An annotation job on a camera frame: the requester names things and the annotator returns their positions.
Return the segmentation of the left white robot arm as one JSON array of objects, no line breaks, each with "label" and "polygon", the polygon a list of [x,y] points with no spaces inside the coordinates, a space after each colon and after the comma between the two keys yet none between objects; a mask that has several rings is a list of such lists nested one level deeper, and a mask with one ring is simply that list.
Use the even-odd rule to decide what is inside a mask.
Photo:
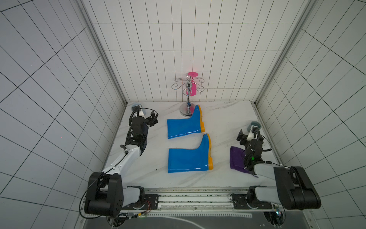
[{"label": "left white robot arm", "polygon": [[123,185],[123,177],[146,149],[149,128],[158,123],[159,114],[155,110],[151,110],[149,117],[142,115],[142,110],[140,106],[132,108],[126,140],[120,146],[121,154],[104,170],[90,175],[87,190],[79,204],[83,218],[116,218],[124,207],[144,207],[144,188]]}]

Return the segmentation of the purple cloth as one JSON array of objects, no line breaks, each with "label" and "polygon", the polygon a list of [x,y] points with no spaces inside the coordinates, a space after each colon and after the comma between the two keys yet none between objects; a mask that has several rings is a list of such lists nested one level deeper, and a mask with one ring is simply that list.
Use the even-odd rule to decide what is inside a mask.
[{"label": "purple cloth", "polygon": [[230,168],[239,172],[254,174],[252,171],[246,169],[249,167],[249,163],[254,160],[252,155],[246,156],[246,152],[242,148],[231,147],[230,148]]}]

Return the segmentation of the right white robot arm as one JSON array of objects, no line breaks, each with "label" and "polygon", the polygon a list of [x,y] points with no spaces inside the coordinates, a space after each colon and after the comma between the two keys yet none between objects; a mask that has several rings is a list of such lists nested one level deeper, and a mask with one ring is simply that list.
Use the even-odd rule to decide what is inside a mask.
[{"label": "right white robot arm", "polygon": [[275,182],[274,186],[250,186],[245,197],[247,206],[256,210],[273,203],[286,210],[319,209],[320,196],[303,167],[288,167],[262,159],[264,139],[260,129],[252,126],[248,134],[240,131],[236,139],[245,148],[231,148],[232,169]]}]

